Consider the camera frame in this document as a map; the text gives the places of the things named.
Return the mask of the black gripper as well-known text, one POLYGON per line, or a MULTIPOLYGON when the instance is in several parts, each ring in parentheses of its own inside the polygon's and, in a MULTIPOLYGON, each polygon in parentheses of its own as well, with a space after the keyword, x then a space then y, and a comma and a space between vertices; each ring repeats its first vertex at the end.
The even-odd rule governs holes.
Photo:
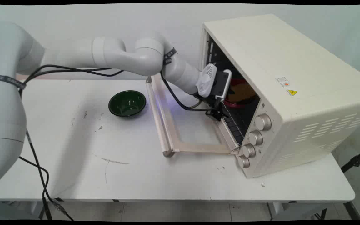
POLYGON ((206 116, 214 121, 221 121, 222 118, 228 118, 229 114, 226 112, 226 108, 223 107, 223 98, 216 97, 215 95, 209 95, 208 97, 202 97, 196 93, 196 98, 207 105, 207 107, 198 108, 197 110, 206 111, 206 116))

